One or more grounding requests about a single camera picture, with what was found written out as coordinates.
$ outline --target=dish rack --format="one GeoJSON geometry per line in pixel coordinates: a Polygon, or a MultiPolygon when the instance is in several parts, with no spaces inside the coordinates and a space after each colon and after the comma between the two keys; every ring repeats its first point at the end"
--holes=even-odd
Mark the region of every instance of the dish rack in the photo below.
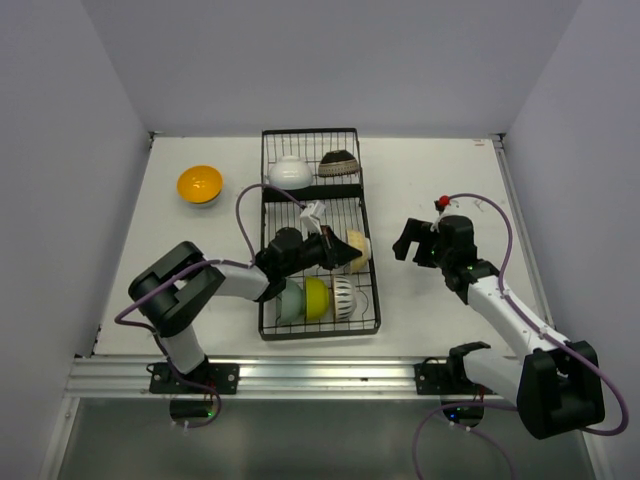
{"type": "MultiPolygon", "coordinates": [[[[367,208],[364,199],[362,168],[352,175],[319,177],[318,165],[325,153],[332,150],[348,150],[360,162],[360,144],[355,128],[315,128],[304,130],[265,130],[262,132],[261,177],[268,183],[269,169],[276,159],[284,155],[296,155],[306,161],[313,172],[313,183],[307,188],[291,190],[300,201],[322,200],[326,210],[321,224],[329,225],[343,241],[347,241],[347,230],[363,232],[371,238],[367,208]]],[[[300,209],[286,197],[272,189],[262,190],[262,229],[260,243],[264,248],[276,232],[284,227],[294,227],[307,235],[300,221],[300,209]]],[[[336,322],[332,308],[318,322],[306,323],[303,317],[290,325],[278,325],[276,303],[278,298],[262,302],[259,307],[259,332],[263,340],[294,340],[302,338],[373,335],[381,324],[380,301],[373,257],[367,265],[354,274],[347,267],[333,271],[313,267],[289,277],[303,287],[304,277],[321,279],[331,291],[331,276],[344,275],[354,285],[357,307],[348,321],[336,322]]]]}

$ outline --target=light green bowl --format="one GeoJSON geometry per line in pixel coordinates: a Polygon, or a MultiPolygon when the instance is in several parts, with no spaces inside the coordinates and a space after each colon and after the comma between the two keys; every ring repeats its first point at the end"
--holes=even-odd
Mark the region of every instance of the light green bowl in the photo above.
{"type": "Polygon", "coordinates": [[[284,290],[276,297],[276,323],[278,325],[291,325],[304,314],[304,311],[304,292],[302,288],[293,280],[287,279],[284,290]]]}

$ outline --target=white bowl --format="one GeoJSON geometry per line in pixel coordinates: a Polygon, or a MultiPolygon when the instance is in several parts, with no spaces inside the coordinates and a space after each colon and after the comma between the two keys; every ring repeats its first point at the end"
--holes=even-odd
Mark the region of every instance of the white bowl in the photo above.
{"type": "Polygon", "coordinates": [[[336,322],[346,322],[358,306],[356,289],[347,277],[342,275],[331,277],[331,289],[333,290],[333,319],[336,322]]]}
{"type": "Polygon", "coordinates": [[[300,157],[285,155],[269,169],[269,183],[283,190],[299,190],[313,183],[313,173],[300,157]]]}

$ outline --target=orange bowl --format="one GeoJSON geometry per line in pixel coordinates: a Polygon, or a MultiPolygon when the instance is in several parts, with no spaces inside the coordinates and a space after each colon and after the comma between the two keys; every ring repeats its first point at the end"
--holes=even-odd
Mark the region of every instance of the orange bowl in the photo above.
{"type": "Polygon", "coordinates": [[[178,194],[194,205],[205,205],[220,195],[224,181],[218,170],[208,165],[198,165],[185,170],[178,179],[178,194]]]}

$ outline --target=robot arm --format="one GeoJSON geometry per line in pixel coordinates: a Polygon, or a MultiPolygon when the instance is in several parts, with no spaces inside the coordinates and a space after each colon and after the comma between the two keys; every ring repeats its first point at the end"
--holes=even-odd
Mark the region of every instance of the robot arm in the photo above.
{"type": "MultiPolygon", "coordinates": [[[[320,202],[310,204],[312,214],[321,213],[320,202]]],[[[362,252],[341,241],[317,217],[311,222],[307,211],[303,223],[311,232],[304,239],[295,228],[283,228],[269,245],[258,252],[255,265],[247,268],[235,262],[206,265],[154,295],[140,306],[151,322],[172,363],[185,379],[207,383],[208,360],[195,331],[193,320],[214,295],[240,297],[259,302],[278,295],[286,277],[315,265],[332,270],[362,256],[362,252]]],[[[182,242],[164,255],[129,287],[129,296],[138,301],[185,268],[204,262],[203,253],[191,242],[182,242]]]]}
{"type": "Polygon", "coordinates": [[[593,348],[584,341],[569,342],[538,318],[508,286],[501,289],[499,271],[477,256],[471,220],[442,215],[444,209],[439,208],[438,202],[436,208],[441,216],[434,223],[407,221],[393,246],[396,259],[405,260],[409,245],[417,242],[413,261],[440,269],[447,287],[480,313],[517,357],[504,358],[483,342],[453,348],[444,367],[448,381],[480,384],[503,396],[517,406],[523,424],[539,439],[601,422],[604,401],[597,375],[523,322],[503,292],[533,321],[534,327],[597,365],[593,348]]]}

